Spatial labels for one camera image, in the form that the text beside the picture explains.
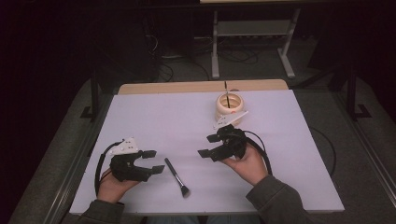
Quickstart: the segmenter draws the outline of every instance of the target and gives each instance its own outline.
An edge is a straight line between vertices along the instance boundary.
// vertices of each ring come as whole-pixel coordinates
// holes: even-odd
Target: paintbrush
[[[186,197],[189,195],[190,190],[181,182],[180,178],[178,177],[175,168],[172,166],[171,162],[168,160],[168,158],[165,158],[166,165],[168,165],[169,169],[172,172],[172,175],[175,177],[177,183],[180,185],[181,188],[181,194],[183,197]]]
[[[225,88],[225,96],[227,97],[227,106],[230,107],[230,98],[228,98],[228,90],[227,90],[227,81],[224,81],[224,88]]]

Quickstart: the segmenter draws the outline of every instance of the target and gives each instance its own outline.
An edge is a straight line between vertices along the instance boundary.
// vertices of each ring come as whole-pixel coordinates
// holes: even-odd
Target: wooden table edge
[[[289,87],[283,79],[228,80],[228,91],[284,91]],[[139,83],[120,86],[119,95],[179,92],[224,91],[224,81],[195,81],[170,83]]]

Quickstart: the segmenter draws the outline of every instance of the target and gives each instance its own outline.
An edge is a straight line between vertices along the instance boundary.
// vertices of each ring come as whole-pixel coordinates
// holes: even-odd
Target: brush bristles
[[[181,194],[183,194],[183,197],[187,196],[189,192],[190,190],[186,186],[181,187]]]

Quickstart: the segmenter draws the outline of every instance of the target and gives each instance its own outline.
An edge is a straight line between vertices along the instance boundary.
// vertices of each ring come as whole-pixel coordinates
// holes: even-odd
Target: cable
[[[110,170],[107,174],[103,175],[103,176],[100,178],[100,181],[99,181],[99,182],[102,183],[102,180],[105,179],[105,177],[108,176],[109,174],[111,174],[111,170]]]
[[[97,43],[96,41],[93,41],[93,44],[111,61],[113,62],[119,69],[122,71],[126,72],[127,74],[131,75],[132,77],[137,77],[136,74],[131,72],[130,70],[126,69],[124,66],[122,66],[119,62],[117,62],[111,55],[109,55],[107,52],[105,52]]]
[[[169,63],[193,63],[193,64],[197,65],[198,67],[202,68],[202,70],[204,71],[204,73],[206,75],[207,80],[210,81],[209,73],[207,73],[206,69],[203,66],[201,66],[200,64],[198,64],[197,62],[183,60],[183,61],[172,61],[172,62],[169,62]]]
[[[235,57],[232,53],[228,53],[228,52],[223,51],[223,50],[219,50],[219,52],[218,52],[219,56],[220,56],[222,59],[224,59],[224,60],[226,60],[226,61],[229,61],[229,62],[233,62],[233,63],[243,63],[243,64],[255,64],[255,63],[257,63],[257,62],[259,61],[259,54],[261,53],[261,51],[255,52],[255,51],[253,51],[253,50],[247,48],[246,45],[243,43],[242,39],[238,38],[238,40],[239,40],[240,46],[241,46],[242,49],[243,49],[243,50],[241,50],[240,52],[245,53],[245,54],[247,55],[246,58],[241,59],[241,58]],[[267,47],[268,45],[270,45],[270,44],[271,44],[272,42],[274,42],[274,41],[275,41],[274,39],[271,39],[271,40],[267,40],[267,39],[266,39],[266,42],[267,42],[267,43],[264,44],[264,45],[262,45],[262,46],[263,46],[263,47]],[[250,63],[247,63],[247,61],[250,60],[250,59],[252,59],[252,58],[254,58],[254,61],[253,61],[253,62],[250,62]]]
[[[96,196],[98,195],[98,192],[99,192],[99,186],[100,186],[100,181],[101,181],[100,174],[102,171],[103,162],[105,161],[105,156],[111,148],[113,148],[114,146],[118,146],[120,143],[121,142],[116,142],[116,143],[111,144],[108,148],[106,148],[105,152],[100,155],[98,165],[96,166],[95,183],[94,183]]]
[[[151,55],[153,55],[154,54],[154,51],[157,49],[157,47],[158,47],[158,39],[157,39],[157,37],[155,37],[155,35],[146,35],[146,37],[151,37],[151,38],[153,38],[154,40],[155,40],[155,45],[154,45],[154,48],[151,50],[151,51],[149,51],[148,53],[150,53]]]
[[[206,53],[206,52],[209,52],[211,50],[211,48],[209,48],[209,47],[211,47],[212,43],[213,43],[212,37],[206,36],[206,37],[202,37],[202,38],[194,39],[194,40],[201,40],[201,39],[204,39],[204,40],[208,39],[209,43],[205,44],[204,46],[201,46],[201,47],[198,47],[198,48],[194,49],[193,50],[193,54],[194,55],[198,55],[198,54],[201,54],[201,53]],[[163,56],[161,56],[162,59],[181,59],[181,58],[186,58],[186,57],[187,57],[186,55],[181,55],[181,54],[163,55]]]
[[[169,82],[170,80],[172,80],[172,78],[173,78],[173,76],[174,76],[174,70],[172,69],[171,66],[169,66],[169,65],[167,65],[167,64],[165,64],[165,63],[161,63],[161,65],[167,67],[167,68],[171,71],[171,74],[169,74],[169,73],[163,71],[163,69],[160,67],[160,70],[161,70],[164,74],[168,75],[169,78],[165,78],[165,77],[161,76],[161,74],[160,74],[160,76],[164,79],[165,82]]]
[[[250,132],[250,131],[244,131],[244,133],[251,133],[251,134],[253,134],[254,136],[256,136],[256,137],[260,140],[260,142],[262,143],[262,150],[264,150],[264,152],[267,152],[267,151],[265,150],[264,142],[260,139],[260,137],[259,137],[257,134],[255,134],[255,133],[253,133],[253,132]]]
[[[314,127],[311,127],[311,126],[308,126],[308,128],[309,128],[309,129],[312,129],[312,130],[314,130],[314,131],[316,131],[317,133],[319,133],[320,135],[322,135],[322,136],[329,142],[330,147],[332,148],[332,154],[333,154],[333,157],[332,157],[332,169],[331,169],[331,171],[330,171],[330,176],[332,176],[332,175],[334,174],[335,165],[336,165],[336,163],[337,163],[337,154],[336,154],[336,152],[335,152],[334,145],[332,144],[332,141],[331,141],[331,140],[326,136],[326,134],[324,134],[323,132],[321,132],[321,131],[319,131],[318,129],[316,129],[316,128],[314,128]]]
[[[260,142],[262,143],[262,148],[255,141],[251,140],[251,138],[247,137],[247,142],[250,143],[254,148],[256,148],[259,151],[259,153],[262,155],[262,158],[265,161],[265,166],[267,167],[268,174],[272,175],[273,172],[272,172],[272,168],[271,168],[271,162],[268,158],[267,151],[265,150],[265,145],[264,145],[264,142],[262,141],[262,139],[257,134],[255,134],[253,132],[250,132],[250,131],[243,131],[243,132],[251,133],[260,140]]]

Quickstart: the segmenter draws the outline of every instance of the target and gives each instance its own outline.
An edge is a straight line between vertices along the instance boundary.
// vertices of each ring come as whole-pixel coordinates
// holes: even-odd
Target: wire
[[[259,50],[259,52],[255,52],[251,49],[249,49],[248,47],[246,47],[246,45],[244,44],[244,42],[242,41],[242,39],[238,38],[239,41],[239,45],[242,47],[243,50],[241,50],[240,52],[245,53],[246,57],[245,58],[238,58],[236,56],[234,56],[232,53],[228,53],[227,51],[224,50],[219,50],[218,55],[229,62],[233,62],[233,63],[243,63],[243,64],[255,64],[259,61],[259,54],[262,52],[261,50]],[[266,39],[267,43],[262,45],[263,47],[267,47],[269,46],[271,43],[273,43],[275,41],[274,38],[272,38],[271,40]]]
[[[154,54],[154,51],[157,49],[157,47],[158,47],[158,39],[157,39],[157,37],[155,37],[155,35],[146,35],[146,37],[151,37],[151,38],[153,38],[154,40],[155,40],[155,45],[154,45],[154,48],[151,50],[151,51],[149,51],[149,53],[151,54],[151,55],[153,55]]]
[[[102,171],[102,165],[103,165],[103,162],[105,161],[105,156],[111,148],[113,148],[114,146],[118,146],[120,143],[121,142],[116,142],[116,143],[111,144],[110,146],[108,146],[108,148],[106,148],[105,152],[100,155],[98,165],[96,166],[95,182],[94,182],[96,195],[98,195],[98,192],[99,192],[99,186],[100,186],[100,177],[99,176]]]
[[[100,178],[100,181],[99,181],[99,182],[102,183],[102,180],[105,179],[105,177],[108,176],[109,174],[111,174],[111,171],[109,171],[107,174],[103,175],[103,176]]]
[[[105,55],[107,56],[107,58],[112,61],[116,66],[118,66],[121,70],[123,70],[124,72],[128,73],[129,75],[132,75],[133,77],[136,77],[136,75],[129,71],[128,69],[126,69],[125,67],[123,67],[119,62],[117,62],[113,57],[111,57],[107,52],[105,52],[94,40],[93,44]]]
[[[265,162],[265,166],[267,167],[268,174],[272,175],[273,172],[272,172],[271,162],[270,162],[270,159],[268,158],[267,152],[265,150],[265,145],[264,145],[264,142],[262,141],[262,139],[257,134],[255,134],[253,132],[250,132],[250,131],[243,131],[243,132],[251,133],[251,134],[255,135],[260,140],[260,142],[262,143],[262,148],[259,145],[257,145],[257,143],[255,141],[253,141],[251,138],[247,137],[247,142],[250,143],[254,148],[256,148],[256,150],[262,155],[262,158],[264,159],[264,162]]]
[[[332,176],[332,175],[334,174],[335,165],[336,165],[336,163],[337,163],[337,154],[336,154],[336,152],[335,152],[334,145],[332,144],[332,141],[331,141],[331,140],[326,136],[326,134],[324,134],[323,132],[321,132],[321,131],[319,131],[318,129],[316,129],[316,128],[314,128],[314,127],[311,127],[311,126],[308,126],[308,128],[314,130],[314,131],[317,132],[317,133],[319,133],[320,135],[322,135],[322,136],[329,142],[330,147],[332,148],[332,154],[333,154],[333,157],[332,157],[332,169],[331,169],[331,171],[330,171],[330,176]]]
[[[164,79],[165,82],[169,82],[170,80],[172,80],[172,78],[173,78],[173,76],[174,76],[174,70],[172,69],[171,66],[169,66],[169,65],[167,65],[167,64],[165,64],[165,63],[161,63],[161,65],[163,65],[164,67],[168,68],[168,69],[171,71],[171,73],[169,74],[169,73],[163,71],[163,69],[160,67],[160,70],[161,70],[164,74],[168,75],[169,78],[165,78],[165,77],[163,77],[161,74],[160,74],[160,76]]]
[[[197,48],[197,49],[195,50],[195,53],[200,52],[202,49],[207,49],[208,47],[210,48],[211,46],[213,46],[213,45],[212,45],[212,44],[213,44],[213,38],[212,38],[212,37],[204,37],[204,38],[202,38],[202,39],[208,39],[208,40],[210,40],[210,41],[209,41],[209,43],[207,43],[206,45]]]
[[[265,150],[264,142],[260,139],[260,137],[259,137],[257,134],[255,134],[255,133],[253,133],[253,132],[250,132],[250,131],[244,131],[244,133],[251,133],[251,134],[253,134],[254,136],[256,136],[256,137],[260,140],[260,142],[262,143],[262,150],[264,150],[264,152],[267,152],[267,151]]]
[[[203,66],[201,66],[200,64],[198,64],[197,62],[189,61],[189,60],[183,60],[183,61],[172,61],[172,62],[169,62],[169,63],[193,63],[193,64],[195,64],[196,66],[202,68],[202,70],[204,71],[204,73],[205,73],[205,75],[206,75],[206,77],[207,77],[207,80],[210,81],[210,75],[209,75],[209,73],[207,73],[206,69],[205,69]]]

